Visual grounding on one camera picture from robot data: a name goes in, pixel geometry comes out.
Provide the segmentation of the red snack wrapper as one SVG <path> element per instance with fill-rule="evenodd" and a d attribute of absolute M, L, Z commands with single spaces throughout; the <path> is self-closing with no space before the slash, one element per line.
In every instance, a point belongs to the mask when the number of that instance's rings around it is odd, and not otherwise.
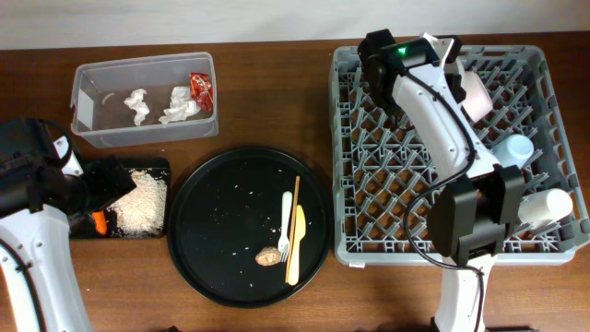
<path fill-rule="evenodd" d="M 211 113 L 214 106 L 214 92 L 209 75 L 192 72 L 189 74 L 189 80 L 192 99 L 203 111 Z"/>

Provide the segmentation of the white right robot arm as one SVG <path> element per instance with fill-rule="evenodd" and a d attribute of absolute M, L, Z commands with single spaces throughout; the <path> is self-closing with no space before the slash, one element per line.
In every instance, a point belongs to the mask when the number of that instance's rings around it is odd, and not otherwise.
<path fill-rule="evenodd" d="M 358 47 L 373 101 L 393 117 L 405 113 L 438 175 L 437 184 L 413 198 L 405 213 L 431 194 L 428 234 L 442 268 L 442 294 L 433 331 L 482 331 L 489 273 L 513 235 L 525 180 L 516 166 L 503 167 L 475 134 L 464 107 L 470 88 L 458 59 L 455 35 L 421 34 L 397 42 L 390 30 L 370 32 Z"/>

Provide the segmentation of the orange carrot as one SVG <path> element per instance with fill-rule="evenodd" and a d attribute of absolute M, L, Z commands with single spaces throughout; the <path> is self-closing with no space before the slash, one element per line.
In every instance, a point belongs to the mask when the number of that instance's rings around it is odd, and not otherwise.
<path fill-rule="evenodd" d="M 105 214 L 103 211 L 96 211 L 91 214 L 94 220 L 95 230 L 97 234 L 105 236 L 107 234 L 108 226 Z"/>

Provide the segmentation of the brown mushroom slice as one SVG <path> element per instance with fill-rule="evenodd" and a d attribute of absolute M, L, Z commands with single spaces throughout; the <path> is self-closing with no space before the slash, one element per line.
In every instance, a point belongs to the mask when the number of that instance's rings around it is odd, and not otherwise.
<path fill-rule="evenodd" d="M 262 267 L 270 267 L 280 263 L 282 254 L 276 247 L 268 246 L 263 248 L 256 256 L 255 262 Z"/>

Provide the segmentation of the white napkin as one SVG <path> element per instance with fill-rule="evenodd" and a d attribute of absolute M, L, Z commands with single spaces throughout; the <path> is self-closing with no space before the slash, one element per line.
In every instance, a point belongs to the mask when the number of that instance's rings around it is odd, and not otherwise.
<path fill-rule="evenodd" d="M 124 104 L 131 110 L 136 112 L 134 117 L 134 124 L 140 126 L 149 114 L 149 108 L 144 102 L 144 97 L 147 92 L 144 89 L 135 89 L 130 96 L 124 100 Z"/>
<path fill-rule="evenodd" d="M 159 118 L 162 124 L 184 121 L 188 117 L 198 114 L 201 108 L 191 97 L 191 90 L 186 87 L 175 87 L 171 92 L 171 101 L 168 109 Z"/>

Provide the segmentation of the white cup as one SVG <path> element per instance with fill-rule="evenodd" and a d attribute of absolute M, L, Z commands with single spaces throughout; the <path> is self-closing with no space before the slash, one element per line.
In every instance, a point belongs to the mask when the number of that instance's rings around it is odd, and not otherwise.
<path fill-rule="evenodd" d="M 562 189 L 553 188 L 524 196 L 518 218 L 532 229 L 559 221 L 572 213 L 571 197 Z"/>

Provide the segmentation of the pile of rice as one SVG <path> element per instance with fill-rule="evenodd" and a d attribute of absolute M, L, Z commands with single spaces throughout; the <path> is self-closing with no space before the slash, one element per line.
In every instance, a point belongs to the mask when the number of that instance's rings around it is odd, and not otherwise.
<path fill-rule="evenodd" d="M 148 171 L 133 169 L 130 175 L 136 188 L 109 207 L 117 230 L 127 238 L 156 236 L 164 227 L 167 185 Z"/>

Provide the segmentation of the pink bowl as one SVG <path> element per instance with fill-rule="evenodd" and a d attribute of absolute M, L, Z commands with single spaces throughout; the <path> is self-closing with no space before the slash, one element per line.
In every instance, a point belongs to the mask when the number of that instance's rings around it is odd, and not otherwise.
<path fill-rule="evenodd" d="M 466 71 L 462 83 L 465 85 L 466 98 L 462 102 L 469 118 L 478 122 L 493 109 L 490 95 L 477 73 Z"/>

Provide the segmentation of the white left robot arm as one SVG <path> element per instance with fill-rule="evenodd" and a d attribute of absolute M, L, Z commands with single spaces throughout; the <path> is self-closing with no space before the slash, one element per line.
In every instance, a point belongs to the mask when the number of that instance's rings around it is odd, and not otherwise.
<path fill-rule="evenodd" d="M 70 254 L 72 228 L 136 187 L 114 156 L 77 160 L 57 124 L 1 126 L 1 268 L 20 331 L 89 331 Z"/>

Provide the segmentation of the light blue cup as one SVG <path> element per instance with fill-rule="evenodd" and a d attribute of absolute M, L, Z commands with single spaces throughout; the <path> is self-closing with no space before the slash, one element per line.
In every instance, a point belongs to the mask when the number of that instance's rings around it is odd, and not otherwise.
<path fill-rule="evenodd" d="M 534 152 L 533 142 L 524 135 L 511 135 L 493 147 L 492 153 L 504 168 L 522 169 Z"/>

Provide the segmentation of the white plastic fork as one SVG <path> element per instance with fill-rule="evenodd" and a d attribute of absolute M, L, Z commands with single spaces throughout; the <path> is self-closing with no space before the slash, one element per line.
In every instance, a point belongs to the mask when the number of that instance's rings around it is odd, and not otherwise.
<path fill-rule="evenodd" d="M 293 194 L 290 191 L 283 193 L 281 198 L 281 233 L 277 244 L 280 252 L 280 262 L 287 261 L 289 252 L 289 222 L 292 208 Z"/>

